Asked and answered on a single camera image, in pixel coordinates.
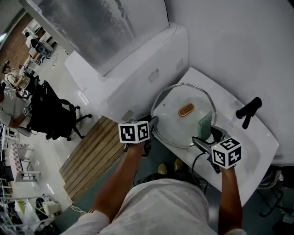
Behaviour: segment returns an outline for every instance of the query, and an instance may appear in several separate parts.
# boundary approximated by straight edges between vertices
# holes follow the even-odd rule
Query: wooden bench
[[[69,197],[73,201],[78,199],[123,152],[118,124],[109,118],[100,118],[59,170]]]

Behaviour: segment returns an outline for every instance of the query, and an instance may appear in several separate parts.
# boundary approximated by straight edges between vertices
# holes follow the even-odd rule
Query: faucet spout
[[[246,116],[245,121],[242,125],[243,129],[247,129],[251,117],[253,117],[256,111],[262,106],[262,101],[259,97],[255,97],[249,104],[236,111],[236,116],[242,119]]]

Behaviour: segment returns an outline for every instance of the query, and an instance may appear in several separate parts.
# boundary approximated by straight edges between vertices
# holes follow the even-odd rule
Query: green scrubbing pad
[[[210,137],[212,111],[198,122],[197,137],[207,140]]]

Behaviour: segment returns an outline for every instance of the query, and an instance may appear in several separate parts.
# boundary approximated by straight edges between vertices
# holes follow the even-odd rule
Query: green floor
[[[168,170],[172,171],[175,160],[176,156],[170,150],[168,150],[158,140],[154,140],[149,157],[142,159],[140,163],[137,170],[136,180],[157,172],[158,165],[163,162],[166,163]],[[74,205],[84,211],[89,210],[95,198],[95,194],[105,183],[108,177],[114,172],[119,161],[120,159],[102,177],[100,177],[100,179],[94,184],[93,188],[87,190],[85,194],[74,203]],[[284,188],[283,191],[285,193],[282,200],[283,205],[287,205],[289,208],[292,208],[294,190]],[[272,204],[275,202],[276,199],[270,190],[263,190],[262,192]],[[221,193],[216,188],[209,187],[206,192],[206,198],[209,202],[209,225],[212,229],[217,231],[218,208]],[[243,228],[248,235],[275,234],[272,230],[272,226],[283,217],[283,214],[280,210],[275,209],[273,213],[266,218],[262,218],[259,215],[260,212],[265,213],[267,211],[267,206],[261,200],[257,192],[255,192],[243,207]],[[75,223],[79,217],[79,213],[74,212],[71,208],[68,208],[55,219],[54,223],[58,226],[60,231],[65,231],[68,227]]]

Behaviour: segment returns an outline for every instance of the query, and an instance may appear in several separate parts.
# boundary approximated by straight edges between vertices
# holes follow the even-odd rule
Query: pink patterned cloth
[[[9,161],[10,161],[10,167],[12,171],[12,175],[14,180],[16,180],[17,173],[22,172],[22,164],[21,159],[24,159],[24,156],[26,154],[25,147],[29,146],[28,144],[12,144],[9,152]]]

